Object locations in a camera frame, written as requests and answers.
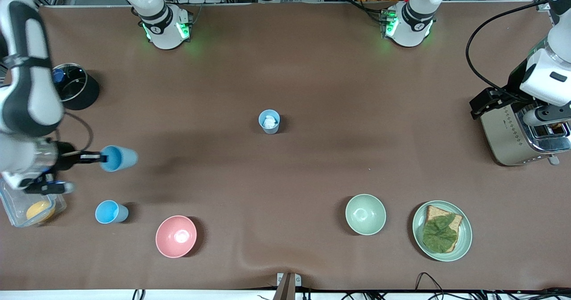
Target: black pot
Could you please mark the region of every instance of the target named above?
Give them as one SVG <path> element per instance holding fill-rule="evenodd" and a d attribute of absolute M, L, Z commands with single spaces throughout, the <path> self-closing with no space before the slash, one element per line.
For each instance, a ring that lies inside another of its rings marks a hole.
<path fill-rule="evenodd" d="M 54 85 L 65 108 L 86 109 L 99 97 L 99 83 L 75 63 L 64 63 L 53 70 Z"/>

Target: slice of bread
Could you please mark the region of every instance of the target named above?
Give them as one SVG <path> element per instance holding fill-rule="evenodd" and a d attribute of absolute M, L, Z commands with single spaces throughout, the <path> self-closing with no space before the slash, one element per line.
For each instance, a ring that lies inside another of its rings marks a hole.
<path fill-rule="evenodd" d="M 426 221 L 424 221 L 424 223 L 426 223 L 427 221 L 430 221 L 431 219 L 434 219 L 435 217 L 439 217 L 441 215 L 448 215 L 448 214 L 452 214 L 452 212 L 448 212 L 448 211 L 443 210 L 442 208 L 438 208 L 436 206 L 429 205 L 428 208 L 426 209 Z M 450 225 L 448 227 L 453 229 L 458 234 L 458 230 L 460 228 L 461 222 L 462 222 L 462 215 L 457 214 L 455 216 L 454 220 L 452 221 L 452 223 L 450 223 Z M 458 239 L 456 239 L 454 244 L 445 253 L 452 252 L 454 250 L 454 248 L 456 247 L 457 242 L 458 242 Z"/>

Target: green leafy vegetable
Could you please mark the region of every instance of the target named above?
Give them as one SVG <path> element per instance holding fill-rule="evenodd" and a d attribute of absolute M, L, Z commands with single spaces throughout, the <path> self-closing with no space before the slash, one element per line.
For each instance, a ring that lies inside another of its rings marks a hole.
<path fill-rule="evenodd" d="M 433 252 L 445 253 L 458 239 L 458 233 L 449 227 L 455 214 L 441 215 L 427 221 L 422 229 L 422 242 Z"/>

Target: light blue cup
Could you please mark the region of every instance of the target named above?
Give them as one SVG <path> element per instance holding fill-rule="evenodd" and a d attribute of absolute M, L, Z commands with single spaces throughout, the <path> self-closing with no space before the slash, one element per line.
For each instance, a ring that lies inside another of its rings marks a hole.
<path fill-rule="evenodd" d="M 115 145 L 107 146 L 102 149 L 101 155 L 108 157 L 108 161 L 99 163 L 101 168 L 106 172 L 115 172 L 131 167 L 137 164 L 137 160 L 139 159 L 136 151 Z"/>
<path fill-rule="evenodd" d="M 104 200 L 95 209 L 95 219 L 101 224 L 121 223 L 128 216 L 127 207 L 114 200 Z"/>
<path fill-rule="evenodd" d="M 266 116 L 271 116 L 276 120 L 276 125 L 271 129 L 264 127 L 264 121 Z M 269 133 L 270 135 L 272 135 L 274 133 L 277 133 L 277 129 L 280 127 L 280 115 L 275 110 L 268 109 L 261 112 L 260 116 L 257 118 L 257 122 L 260 124 L 261 129 L 263 129 L 265 133 Z"/>

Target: green bowl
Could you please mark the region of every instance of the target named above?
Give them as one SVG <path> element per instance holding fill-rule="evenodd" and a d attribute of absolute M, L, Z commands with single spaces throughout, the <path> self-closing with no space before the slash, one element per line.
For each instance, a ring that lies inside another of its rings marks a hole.
<path fill-rule="evenodd" d="M 385 225 L 387 211 L 378 198 L 360 194 L 347 203 L 345 219 L 353 231 L 361 235 L 373 235 Z"/>
<path fill-rule="evenodd" d="M 450 253 L 436 253 L 430 251 L 422 242 L 422 229 L 424 227 L 424 221 L 426 220 L 426 209 L 429 205 L 462 215 L 463 217 L 458 229 L 458 242 L 456 243 L 454 250 Z M 424 251 L 424 253 L 433 259 L 443 262 L 456 261 L 463 257 L 472 245 L 472 226 L 470 225 L 470 221 L 468 221 L 466 214 L 464 214 L 456 205 L 443 200 L 426 202 L 418 208 L 416 213 L 414 213 L 414 218 L 412 219 L 412 234 L 414 235 L 416 243 L 418 243 L 418 246 L 422 251 Z"/>

